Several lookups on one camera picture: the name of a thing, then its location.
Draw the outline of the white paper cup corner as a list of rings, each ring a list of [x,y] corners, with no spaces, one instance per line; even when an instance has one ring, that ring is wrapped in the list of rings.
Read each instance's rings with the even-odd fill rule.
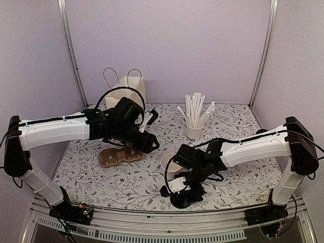
[[[167,164],[168,164],[169,160],[174,155],[175,155],[174,153],[168,153],[168,154],[164,155],[160,160],[160,165],[161,165],[162,169],[164,170],[164,172],[167,172],[167,179],[168,180],[173,180],[174,176],[176,174],[178,174],[182,169],[182,167],[180,165],[176,164],[175,162],[171,162],[169,164],[168,169],[166,170],[166,167],[167,167]]]

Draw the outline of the brown cardboard cup carrier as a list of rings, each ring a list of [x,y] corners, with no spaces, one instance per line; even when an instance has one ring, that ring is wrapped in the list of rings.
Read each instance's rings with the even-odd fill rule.
[[[103,168],[115,167],[122,162],[132,163],[143,158],[144,153],[132,146],[104,149],[99,153],[99,165]]]

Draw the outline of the black plastic cup lid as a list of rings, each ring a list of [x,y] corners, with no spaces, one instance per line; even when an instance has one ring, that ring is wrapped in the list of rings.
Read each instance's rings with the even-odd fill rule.
[[[257,132],[256,132],[256,135],[258,134],[262,134],[262,133],[265,133],[267,132],[268,130],[267,129],[259,129]]]

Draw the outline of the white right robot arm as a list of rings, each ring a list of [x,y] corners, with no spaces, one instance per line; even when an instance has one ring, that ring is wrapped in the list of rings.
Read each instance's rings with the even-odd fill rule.
[[[289,162],[279,183],[269,194],[268,205],[262,209],[262,217],[272,221],[287,203],[306,176],[314,174],[319,167],[317,150],[320,148],[310,132],[293,116],[272,130],[229,140],[214,138],[200,145],[183,144],[169,162],[187,171],[165,180],[160,189],[163,197],[169,197],[173,206],[184,209],[202,201],[205,190],[203,182],[212,174],[228,168],[273,157],[287,157]]]

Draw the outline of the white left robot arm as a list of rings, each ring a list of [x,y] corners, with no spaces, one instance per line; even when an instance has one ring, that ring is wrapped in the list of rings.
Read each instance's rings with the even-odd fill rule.
[[[70,220],[82,206],[73,206],[64,189],[56,185],[40,170],[30,151],[34,148],[72,140],[110,140],[130,145],[144,153],[159,148],[154,134],[145,130],[158,117],[153,109],[146,111],[133,100],[123,97],[108,110],[98,107],[85,109],[72,115],[40,120],[10,119],[9,127],[1,140],[4,150],[2,169],[12,178],[19,178],[41,195],[63,219]]]

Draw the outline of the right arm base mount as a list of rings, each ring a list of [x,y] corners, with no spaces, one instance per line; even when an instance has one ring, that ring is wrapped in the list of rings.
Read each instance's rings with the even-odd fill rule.
[[[287,225],[287,204],[278,206],[272,200],[266,206],[245,210],[244,214],[248,226],[265,224],[260,230],[268,238],[281,235]]]

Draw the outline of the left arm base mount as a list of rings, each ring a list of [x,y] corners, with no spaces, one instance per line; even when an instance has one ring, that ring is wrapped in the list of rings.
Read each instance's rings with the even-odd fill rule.
[[[49,215],[67,222],[89,226],[93,217],[93,208],[86,203],[73,205],[66,190],[62,186],[60,189],[63,193],[63,202],[57,206],[51,206]]]

